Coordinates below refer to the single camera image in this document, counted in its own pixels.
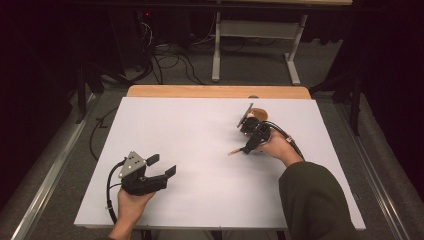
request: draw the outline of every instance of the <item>wrist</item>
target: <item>wrist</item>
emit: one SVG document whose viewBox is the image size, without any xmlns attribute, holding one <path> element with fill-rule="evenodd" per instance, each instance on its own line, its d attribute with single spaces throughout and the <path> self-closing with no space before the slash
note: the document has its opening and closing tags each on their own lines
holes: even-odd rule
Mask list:
<svg viewBox="0 0 424 240">
<path fill-rule="evenodd" d="M 129 239 L 135 224 L 136 222 L 134 221 L 118 218 L 115 226 L 109 234 L 109 237 L 115 240 L 127 240 Z"/>
<path fill-rule="evenodd" d="M 280 161 L 284 163 L 286 167 L 292 165 L 293 163 L 303 162 L 302 157 L 297 154 L 294 149 L 285 149 L 277 157 Z"/>
</svg>

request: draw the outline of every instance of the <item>dark green sleeve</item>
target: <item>dark green sleeve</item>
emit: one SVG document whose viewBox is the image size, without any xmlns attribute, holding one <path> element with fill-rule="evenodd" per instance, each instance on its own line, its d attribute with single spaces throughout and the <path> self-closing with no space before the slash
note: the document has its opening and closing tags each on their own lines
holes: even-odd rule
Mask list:
<svg viewBox="0 0 424 240">
<path fill-rule="evenodd" d="M 279 183 L 293 240 L 359 239 L 343 190 L 326 168 L 310 162 L 295 163 Z"/>
</svg>

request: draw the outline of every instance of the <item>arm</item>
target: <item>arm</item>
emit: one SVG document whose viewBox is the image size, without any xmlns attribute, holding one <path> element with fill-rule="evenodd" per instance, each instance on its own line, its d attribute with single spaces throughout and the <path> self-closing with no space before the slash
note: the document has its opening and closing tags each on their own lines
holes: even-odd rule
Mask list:
<svg viewBox="0 0 424 240">
<path fill-rule="evenodd" d="M 115 240 L 129 239 L 132 229 L 143 215 L 147 202 L 155 195 L 133 196 L 122 188 L 118 192 L 118 220 L 109 234 Z"/>
<path fill-rule="evenodd" d="M 337 180 L 326 168 L 304 162 L 277 131 L 257 150 L 287 167 L 279 180 L 290 235 L 297 239 L 359 239 Z"/>
</svg>

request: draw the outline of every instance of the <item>black equipment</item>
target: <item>black equipment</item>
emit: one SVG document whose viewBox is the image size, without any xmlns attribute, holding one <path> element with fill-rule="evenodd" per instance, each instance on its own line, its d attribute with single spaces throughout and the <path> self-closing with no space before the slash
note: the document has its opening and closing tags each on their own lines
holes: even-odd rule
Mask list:
<svg viewBox="0 0 424 240">
<path fill-rule="evenodd" d="M 241 126 L 240 132 L 250 135 L 249 140 L 246 143 L 246 146 L 240 148 L 240 151 L 243 151 L 246 154 L 249 154 L 252 150 L 256 149 L 260 144 L 265 144 L 270 140 L 271 137 L 271 128 L 277 130 L 281 135 L 284 136 L 286 141 L 293 147 L 299 156 L 303 158 L 302 152 L 296 145 L 294 139 L 288 135 L 283 129 L 277 126 L 275 123 L 269 121 L 259 121 L 251 113 L 253 103 L 250 104 L 249 108 L 241 118 L 237 127 Z"/>
<path fill-rule="evenodd" d="M 159 161 L 159 154 L 155 154 L 148 159 L 143 159 L 136 152 L 132 151 L 122 162 L 119 162 L 111 170 L 106 189 L 107 208 L 113 223 L 116 223 L 116 215 L 113 211 L 112 201 L 110 200 L 110 180 L 115 170 L 123 166 L 119 173 L 121 178 L 121 187 L 128 194 L 142 196 L 148 193 L 157 192 L 167 187 L 168 179 L 175 175 L 177 166 L 173 166 L 165 171 L 165 174 L 155 177 L 146 177 L 146 166 L 151 166 Z"/>
</svg>

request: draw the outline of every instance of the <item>metal rail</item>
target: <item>metal rail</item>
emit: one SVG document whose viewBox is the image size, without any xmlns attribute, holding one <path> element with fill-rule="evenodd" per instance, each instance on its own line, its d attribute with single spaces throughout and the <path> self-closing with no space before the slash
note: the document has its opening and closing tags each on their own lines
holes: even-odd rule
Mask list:
<svg viewBox="0 0 424 240">
<path fill-rule="evenodd" d="M 386 218 L 386 221 L 390 227 L 390 230 L 393 233 L 393 236 L 397 240 L 409 240 L 409 235 L 399 218 L 398 212 L 396 210 L 395 205 L 393 204 L 392 199 L 384 188 L 383 183 L 381 182 L 371 159 L 369 158 L 364 145 L 360 137 L 355 136 L 352 128 L 349 125 L 349 114 L 346 108 L 342 104 L 335 104 L 337 112 L 340 114 L 343 123 L 346 128 L 349 130 L 350 136 L 355 143 L 355 146 L 358 150 L 358 153 L 361 158 L 361 165 L 364 169 L 365 176 L 370 183 L 371 189 L 374 192 L 374 195 L 377 199 L 378 204 L 380 205 L 381 211 Z"/>
<path fill-rule="evenodd" d="M 94 109 L 94 106 L 98 102 L 98 98 L 96 98 L 94 94 L 91 94 L 87 102 L 88 114 L 86 116 L 88 116 L 89 113 Z M 77 142 L 82 130 L 84 129 L 85 124 L 86 118 L 83 119 L 80 124 L 75 126 L 72 136 L 69 138 L 63 151 L 53 162 L 53 165 L 44 178 L 44 181 L 38 189 L 37 194 L 32 200 L 31 205 L 28 207 L 28 210 L 16 228 L 15 233 L 12 236 L 12 240 L 28 239 L 28 237 L 31 235 L 31 232 L 34 230 L 38 219 L 43 213 L 44 208 L 49 202 L 49 199 L 53 194 L 53 191 L 59 182 L 60 177 L 62 176 L 66 164 L 68 163 L 68 156 L 73 146 Z"/>
</svg>

